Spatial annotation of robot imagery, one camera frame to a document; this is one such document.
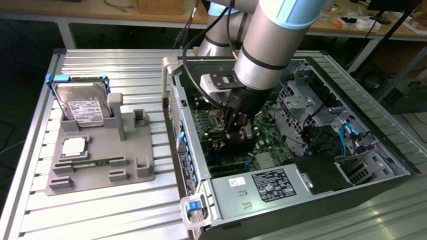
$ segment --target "table leg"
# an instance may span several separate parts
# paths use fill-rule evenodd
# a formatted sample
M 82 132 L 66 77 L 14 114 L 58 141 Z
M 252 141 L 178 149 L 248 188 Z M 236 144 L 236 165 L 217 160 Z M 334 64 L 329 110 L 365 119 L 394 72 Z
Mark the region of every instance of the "table leg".
M 69 21 L 66 17 L 58 17 L 54 21 L 57 24 L 61 40 L 66 49 L 75 49 L 75 41 L 71 30 L 69 28 Z
M 380 38 L 372 38 L 372 39 L 368 41 L 364 49 L 361 50 L 358 56 L 357 56 L 356 59 L 353 60 L 353 63 L 350 64 L 350 66 L 349 66 L 349 68 L 348 68 L 348 70 L 346 70 L 348 73 L 350 73 L 350 72 L 353 72 L 353 71 L 357 70 L 358 66 L 361 65 L 361 63 L 362 63 L 364 60 L 366 59 L 369 53 L 372 52 L 373 48 L 374 48 L 376 45 L 378 44 L 380 40 L 381 40 Z

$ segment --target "white label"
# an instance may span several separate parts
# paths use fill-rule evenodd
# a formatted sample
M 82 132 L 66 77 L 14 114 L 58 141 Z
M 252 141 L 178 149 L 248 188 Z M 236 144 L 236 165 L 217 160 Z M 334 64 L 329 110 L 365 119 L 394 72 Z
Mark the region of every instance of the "white label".
M 78 124 L 102 121 L 102 112 L 98 101 L 69 101 L 67 106 L 73 119 Z
M 230 186 L 230 187 L 234 187 L 234 186 L 240 186 L 240 185 L 246 184 L 245 178 L 244 178 L 242 176 L 241 176 L 241 177 L 237 177 L 237 178 L 230 178 L 230 179 L 228 179 L 228 182 L 229 182 L 229 186 Z

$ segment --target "sticker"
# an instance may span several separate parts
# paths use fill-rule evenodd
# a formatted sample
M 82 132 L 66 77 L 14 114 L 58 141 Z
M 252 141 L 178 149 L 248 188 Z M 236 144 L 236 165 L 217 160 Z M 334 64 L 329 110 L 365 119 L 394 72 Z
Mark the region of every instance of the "sticker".
M 252 179 L 260 199 L 265 203 L 296 195 L 294 189 L 282 169 L 252 174 Z
M 242 176 L 228 179 L 228 182 L 229 182 L 230 187 L 236 187 L 236 186 L 246 184 L 245 178 Z
M 102 121 L 102 112 L 98 101 L 69 101 L 67 105 L 73 119 L 78 124 Z

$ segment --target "gray plastic block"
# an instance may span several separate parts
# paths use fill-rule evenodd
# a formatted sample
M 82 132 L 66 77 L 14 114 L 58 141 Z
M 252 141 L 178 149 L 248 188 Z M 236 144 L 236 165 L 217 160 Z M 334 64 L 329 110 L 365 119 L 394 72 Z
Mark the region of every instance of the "gray plastic block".
M 118 169 L 118 170 L 110 170 L 108 171 L 108 178 L 109 181 L 118 181 L 118 180 L 126 180 L 128 179 L 128 173 L 126 169 Z
M 63 132 L 78 132 L 78 125 L 74 120 L 62 120 L 59 121 L 59 127 L 63 130 Z
M 65 166 L 54 166 L 51 168 L 51 171 L 57 175 L 57 174 L 71 173 L 74 171 L 74 169 L 73 169 L 73 167 L 70 165 L 65 165 Z
M 51 190 L 58 190 L 63 188 L 71 188 L 73 187 L 73 181 L 69 176 L 61 176 L 61 177 L 54 177 L 47 181 L 47 187 Z
M 146 121 L 146 125 L 138 127 L 134 127 L 134 114 L 121 114 L 125 140 L 120 140 L 117 128 L 106 128 L 105 126 L 81 127 L 77 132 L 58 130 L 50 171 L 47 172 L 47 183 L 49 180 L 57 177 L 69 176 L 71 178 L 71 187 L 53 189 L 47 185 L 43 190 L 45 195 L 51 196 L 141 183 L 154 179 L 149 115 L 144 111 L 141 113 L 142 116 L 145 115 L 142 120 Z M 86 159 L 81 156 L 62 159 L 63 139 L 82 136 L 89 137 L 89 143 L 85 146 Z M 73 172 L 55 174 L 55 170 L 51 170 L 55 166 L 67 165 L 71 165 Z M 126 178 L 110 181 L 109 171 L 122 169 L 125 169 Z
M 137 158 L 134 161 L 134 175 L 138 178 L 144 178 L 154 173 L 154 168 L 150 165 L 150 162 L 148 159 L 140 159 Z
M 116 118 L 114 117 L 103 118 L 103 127 L 106 129 L 113 129 L 113 128 L 117 127 Z
M 144 109 L 133 109 L 133 126 L 145 127 L 149 123 L 148 115 Z
M 118 132 L 118 138 L 120 138 L 120 141 L 124 141 L 126 140 L 126 137 L 125 137 L 125 128 L 124 128 L 122 116 L 121 116 L 121 110 L 120 110 L 120 106 L 122 105 L 121 93 L 118 92 L 109 93 L 106 96 L 106 102 L 109 107 L 113 110 L 113 118 L 114 118 L 116 129 Z
M 122 156 L 121 159 L 109 160 L 109 166 L 112 167 L 120 167 L 128 165 L 126 157 Z

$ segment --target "floor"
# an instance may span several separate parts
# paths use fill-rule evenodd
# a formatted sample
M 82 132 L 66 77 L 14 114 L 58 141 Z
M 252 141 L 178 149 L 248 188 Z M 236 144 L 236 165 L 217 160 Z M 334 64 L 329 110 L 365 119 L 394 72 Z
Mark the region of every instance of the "floor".
M 180 31 L 176 28 L 94 24 L 73 24 L 70 29 L 82 49 L 169 49 Z M 198 31 L 192 29 L 189 36 Z M 0 19 L 0 36 L 0 149 L 5 149 L 25 139 L 50 52 L 63 44 L 55 24 L 49 22 Z M 360 45 L 360 39 L 342 41 L 333 37 L 305 36 L 298 50 L 325 50 L 345 65 Z M 0 153 L 0 209 L 21 149 L 22 144 L 18 144 Z

